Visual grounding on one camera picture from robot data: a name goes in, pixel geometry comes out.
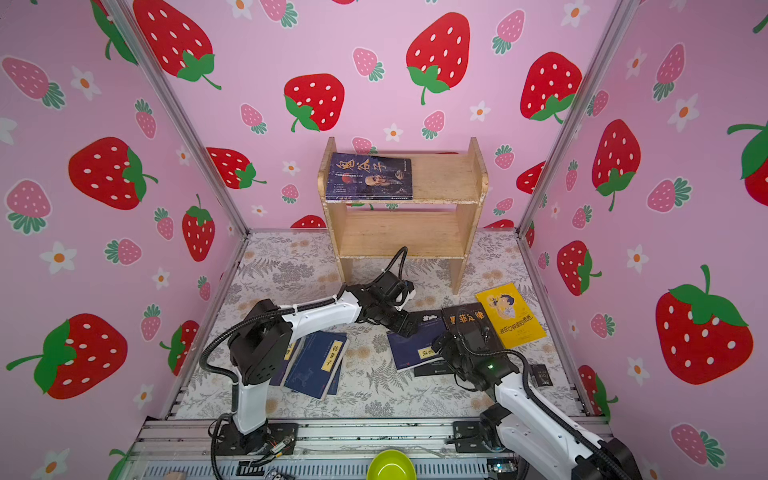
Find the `navy book yellow label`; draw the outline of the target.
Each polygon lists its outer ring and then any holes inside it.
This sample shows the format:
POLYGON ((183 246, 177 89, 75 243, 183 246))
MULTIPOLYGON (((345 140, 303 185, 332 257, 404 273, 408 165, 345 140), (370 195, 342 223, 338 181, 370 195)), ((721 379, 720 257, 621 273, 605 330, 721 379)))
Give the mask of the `navy book yellow label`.
POLYGON ((392 353, 394 367, 397 371, 414 369, 422 362, 418 350, 424 346, 424 337, 418 331, 410 337, 403 337, 394 332, 388 332, 387 340, 392 353))

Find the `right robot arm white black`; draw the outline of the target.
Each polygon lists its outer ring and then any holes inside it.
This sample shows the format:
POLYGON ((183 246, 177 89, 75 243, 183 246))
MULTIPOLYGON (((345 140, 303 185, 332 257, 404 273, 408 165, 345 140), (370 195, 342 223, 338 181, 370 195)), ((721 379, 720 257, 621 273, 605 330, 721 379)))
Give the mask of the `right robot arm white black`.
POLYGON ((625 444, 589 431, 532 386, 533 369, 522 353, 473 350, 451 332, 438 337, 433 350, 459 379, 494 400, 480 416, 490 448, 516 453, 546 479, 642 477, 625 444))

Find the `dark blue portrait cover book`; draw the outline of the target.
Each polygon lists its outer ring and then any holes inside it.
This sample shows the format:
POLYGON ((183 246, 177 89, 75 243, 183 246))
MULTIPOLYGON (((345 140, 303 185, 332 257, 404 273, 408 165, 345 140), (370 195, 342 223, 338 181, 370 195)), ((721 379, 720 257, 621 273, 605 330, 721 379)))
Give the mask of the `dark blue portrait cover book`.
POLYGON ((332 154, 325 189, 327 201, 413 199, 410 158, 332 154))

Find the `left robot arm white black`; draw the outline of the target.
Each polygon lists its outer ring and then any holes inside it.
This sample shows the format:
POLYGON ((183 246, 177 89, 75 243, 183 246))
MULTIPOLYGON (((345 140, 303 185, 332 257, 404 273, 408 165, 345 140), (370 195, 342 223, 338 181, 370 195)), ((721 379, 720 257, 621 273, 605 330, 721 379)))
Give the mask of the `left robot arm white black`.
POLYGON ((382 326, 403 338, 416 333, 419 320, 405 310, 414 292, 413 283, 403 278, 407 253, 408 248, 401 247, 374 280, 344 285, 331 297, 256 307, 206 345, 199 368, 231 380, 231 412, 223 418, 237 435, 248 437, 264 430, 269 382, 296 341, 352 323, 382 326))

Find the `blue book yellow label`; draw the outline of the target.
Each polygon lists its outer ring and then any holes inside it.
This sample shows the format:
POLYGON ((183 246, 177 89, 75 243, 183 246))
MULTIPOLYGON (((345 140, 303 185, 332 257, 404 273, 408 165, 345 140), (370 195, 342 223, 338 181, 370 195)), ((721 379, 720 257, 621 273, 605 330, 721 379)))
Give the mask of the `blue book yellow label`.
POLYGON ((323 400, 340 368, 347 347, 346 333, 320 331, 304 337, 283 386, 323 400))

